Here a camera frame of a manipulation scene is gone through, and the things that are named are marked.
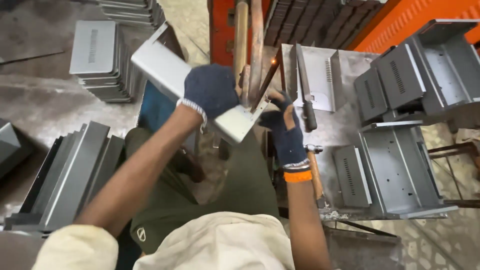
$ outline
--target concrete floor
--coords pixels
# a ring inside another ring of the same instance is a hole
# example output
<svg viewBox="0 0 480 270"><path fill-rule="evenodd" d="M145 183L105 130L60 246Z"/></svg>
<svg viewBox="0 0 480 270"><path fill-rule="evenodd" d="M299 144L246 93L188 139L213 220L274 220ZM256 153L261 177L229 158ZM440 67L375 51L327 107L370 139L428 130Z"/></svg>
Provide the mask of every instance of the concrete floor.
<svg viewBox="0 0 480 270"><path fill-rule="evenodd" d="M24 1L18 8L20 13L33 10L35 18L41 23L24 22L24 27L39 27L39 31L52 27L49 36L62 44L64 54L30 60L28 62L0 66L0 86L28 87L36 78L47 79L50 83L68 84L72 82L68 74L72 29L78 19L103 19L99 8L79 3L61 3L58 10L46 9L45 5L54 0ZM206 0L159 0L167 20L173 25L181 45L188 52L188 63L192 66L209 62L209 22ZM1 14L5 19L8 14ZM141 40L133 40L138 46ZM274 84L279 84L278 74ZM428 148L453 144L452 134L445 124L422 128ZM212 162L216 150L210 147L211 135L200 142L203 149L200 160L208 173L209 180L191 187L200 203L212 200L221 189L224 167L221 162ZM438 188L448 199L457 199L458 193L445 160L433 163ZM460 182L460 190L465 198L473 198L480 192L477 169L469 157L451 158L455 176ZM375 229L383 230L402 237L404 244L404 262L407 270L480 270L480 210L460 209L449 214L444 220L415 221L363 221L359 222ZM11 239L11 235L0 234L0 243ZM15 237L17 245L0 245L0 261L9 262L9 269L29 269L40 244L30 245L23 236Z"/></svg>

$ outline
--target navy blue work glove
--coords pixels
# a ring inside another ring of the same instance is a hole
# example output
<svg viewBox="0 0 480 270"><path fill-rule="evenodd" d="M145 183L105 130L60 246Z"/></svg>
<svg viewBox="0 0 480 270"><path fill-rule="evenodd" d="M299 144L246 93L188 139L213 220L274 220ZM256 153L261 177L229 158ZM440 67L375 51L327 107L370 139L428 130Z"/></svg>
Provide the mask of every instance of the navy blue work glove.
<svg viewBox="0 0 480 270"><path fill-rule="evenodd" d="M285 169L309 164L303 147L303 134L292 101L285 92L272 91L268 97L280 111L262 113L260 126L272 130L273 142L280 166Z"/></svg>
<svg viewBox="0 0 480 270"><path fill-rule="evenodd" d="M178 104L195 109L204 119L215 119L239 104L235 76L229 67L218 64L193 68L185 78L185 94Z"/></svg>

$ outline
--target orange metal frame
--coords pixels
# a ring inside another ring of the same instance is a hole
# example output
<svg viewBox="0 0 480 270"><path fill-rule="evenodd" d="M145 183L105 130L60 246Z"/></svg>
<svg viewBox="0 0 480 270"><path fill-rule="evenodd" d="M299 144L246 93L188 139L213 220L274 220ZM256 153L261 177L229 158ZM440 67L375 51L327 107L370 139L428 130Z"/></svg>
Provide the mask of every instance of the orange metal frame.
<svg viewBox="0 0 480 270"><path fill-rule="evenodd" d="M233 39L235 27L228 26L228 10L235 9L235 0L210 0L210 63L224 66L233 65ZM264 21L270 0L262 0ZM248 29L248 63L250 63L250 49L252 43L252 28Z"/></svg>
<svg viewBox="0 0 480 270"><path fill-rule="evenodd" d="M480 19L480 0L401 0L354 50L383 53L432 19ZM480 26L465 37L480 41Z"/></svg>

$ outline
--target stacked metal trays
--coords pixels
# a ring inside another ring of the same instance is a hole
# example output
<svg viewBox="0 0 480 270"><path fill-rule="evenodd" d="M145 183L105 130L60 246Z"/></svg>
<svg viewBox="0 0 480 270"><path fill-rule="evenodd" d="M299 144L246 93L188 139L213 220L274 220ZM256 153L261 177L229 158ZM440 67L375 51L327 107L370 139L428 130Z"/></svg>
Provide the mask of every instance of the stacked metal trays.
<svg viewBox="0 0 480 270"><path fill-rule="evenodd" d="M156 0L99 0L103 13L120 24L157 29L165 21Z"/></svg>
<svg viewBox="0 0 480 270"><path fill-rule="evenodd" d="M105 102L131 102L141 74L114 21L77 21L70 74Z"/></svg>

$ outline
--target worker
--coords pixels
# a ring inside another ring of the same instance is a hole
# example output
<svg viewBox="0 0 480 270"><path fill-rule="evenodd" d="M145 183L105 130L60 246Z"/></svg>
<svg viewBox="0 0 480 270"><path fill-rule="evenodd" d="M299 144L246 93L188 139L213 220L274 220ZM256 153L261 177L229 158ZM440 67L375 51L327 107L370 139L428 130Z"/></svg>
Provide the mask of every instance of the worker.
<svg viewBox="0 0 480 270"><path fill-rule="evenodd" d="M290 239L279 221L275 190L253 132L234 146L216 201L199 205L169 160L207 121L239 103L228 67L199 66L163 126L125 137L127 160L73 225L53 232L34 270L114 270L116 237L132 220L131 236L145 256L133 269L331 269L314 201L312 174L293 105L269 94L278 110L260 125L272 130L288 190Z"/></svg>

